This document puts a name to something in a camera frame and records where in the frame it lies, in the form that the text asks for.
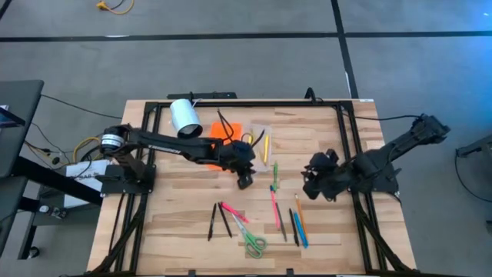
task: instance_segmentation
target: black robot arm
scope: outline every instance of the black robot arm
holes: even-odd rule
[[[310,199],[317,198],[321,192],[328,201],[336,200],[345,189],[395,193],[398,191],[395,176],[400,169],[394,170],[391,162],[417,145],[442,142],[449,131],[435,117],[422,115],[415,119],[410,131],[380,149],[359,153],[340,166],[333,149],[316,153],[302,172],[303,190]]]
[[[105,130],[101,153],[118,161],[128,182],[148,182],[153,178],[149,173],[151,170],[133,157],[131,152],[135,149],[155,149],[182,155],[190,162],[216,165],[223,170],[236,172],[240,189],[245,189],[253,182],[251,160],[254,159],[254,152],[246,142],[232,141],[225,145],[219,138],[174,138],[142,131],[130,125],[116,125]]]

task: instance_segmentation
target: wooden tabletop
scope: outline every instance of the wooden tabletop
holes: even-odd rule
[[[143,100],[128,101],[122,122],[140,126],[144,105]],[[217,109],[196,110],[204,126],[203,136],[206,136],[211,123],[218,121]],[[354,100],[354,110],[355,115],[377,117],[373,102]],[[287,268],[293,268],[297,274],[364,273],[350,195],[341,193],[336,202],[327,202],[322,197],[313,201],[302,191],[300,171],[315,152],[335,149],[343,162],[335,110],[330,107],[271,107],[221,108],[221,112],[229,122],[272,127],[271,158],[278,161],[280,180],[276,197],[288,242],[284,242],[283,235],[275,228],[268,189],[273,180],[272,171],[253,175],[253,185],[239,190],[235,174],[210,171],[181,156],[156,152],[158,174],[154,191],[148,198],[137,274],[186,274],[189,269],[196,269],[198,275],[285,274]],[[348,118],[345,123],[353,155],[355,150]],[[358,119],[357,126],[364,151],[384,144],[379,122]],[[162,112],[159,130],[161,134],[175,136],[168,108]],[[288,209],[297,209],[295,193],[301,199],[306,221],[310,244],[307,249],[297,247],[292,237]],[[120,195],[110,195],[103,201],[88,270],[99,265],[108,254],[119,199]],[[227,215],[233,234],[232,239],[229,238],[218,211],[214,236],[207,241],[212,206],[219,201],[242,212],[250,220],[246,228],[267,239],[263,258],[253,259],[246,254],[243,237],[233,218]],[[374,202],[382,236],[406,265],[415,267],[400,204],[383,193],[374,193]],[[122,215],[123,211],[116,238],[121,230]],[[374,254],[374,243],[369,235],[368,238]],[[125,252],[123,269],[129,267],[130,254],[131,251]],[[371,258],[373,267],[377,268],[376,255]]]

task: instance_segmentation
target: black desk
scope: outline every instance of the black desk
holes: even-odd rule
[[[59,220],[38,212],[40,205],[61,208],[66,193],[91,203],[86,206],[89,209],[92,208],[94,212],[89,212],[88,217],[97,220],[98,210],[93,208],[102,204],[102,198],[98,191],[19,156],[38,107],[43,85],[44,82],[39,80],[0,82],[0,105],[8,105],[9,112],[25,120],[24,126],[4,128],[0,131],[0,219],[13,214],[0,222],[0,255],[12,228],[15,212],[21,209],[32,213],[18,256],[19,259],[28,258],[37,226],[78,221],[84,218],[84,215],[87,217],[87,212],[81,213],[87,209],[85,206],[84,208],[69,209],[67,218]],[[37,199],[26,198],[22,195],[28,180],[57,189],[59,193],[51,194],[50,197],[43,199],[39,197]]]

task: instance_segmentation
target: black pen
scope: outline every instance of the black pen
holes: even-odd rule
[[[225,228],[228,230],[229,236],[232,238],[231,230],[229,229],[228,220],[225,218],[224,210],[222,209],[222,204],[219,202],[218,210],[221,211],[222,219],[224,219]]]
[[[280,214],[280,208],[278,208],[278,202],[275,203],[277,206],[278,219],[280,220],[280,228],[282,229],[282,234],[284,235],[284,240],[287,242],[287,235],[285,234],[284,222],[282,221],[282,215]]]
[[[212,234],[214,233],[215,210],[217,210],[217,203],[214,203],[214,210],[212,211],[212,218],[210,219],[210,229],[208,230],[208,241],[210,241],[210,239],[212,238]]]
[[[289,209],[289,215],[291,215],[292,229],[294,230],[294,241],[295,244],[299,247],[298,231],[295,229],[294,215],[292,214],[291,209]]]

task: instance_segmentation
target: scissors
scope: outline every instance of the scissors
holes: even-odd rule
[[[241,233],[243,233],[244,247],[246,248],[246,252],[255,259],[261,258],[263,255],[262,251],[267,248],[267,241],[261,237],[256,237],[252,235],[250,232],[248,232],[248,230],[239,221],[236,215],[232,215],[232,217],[238,224]]]

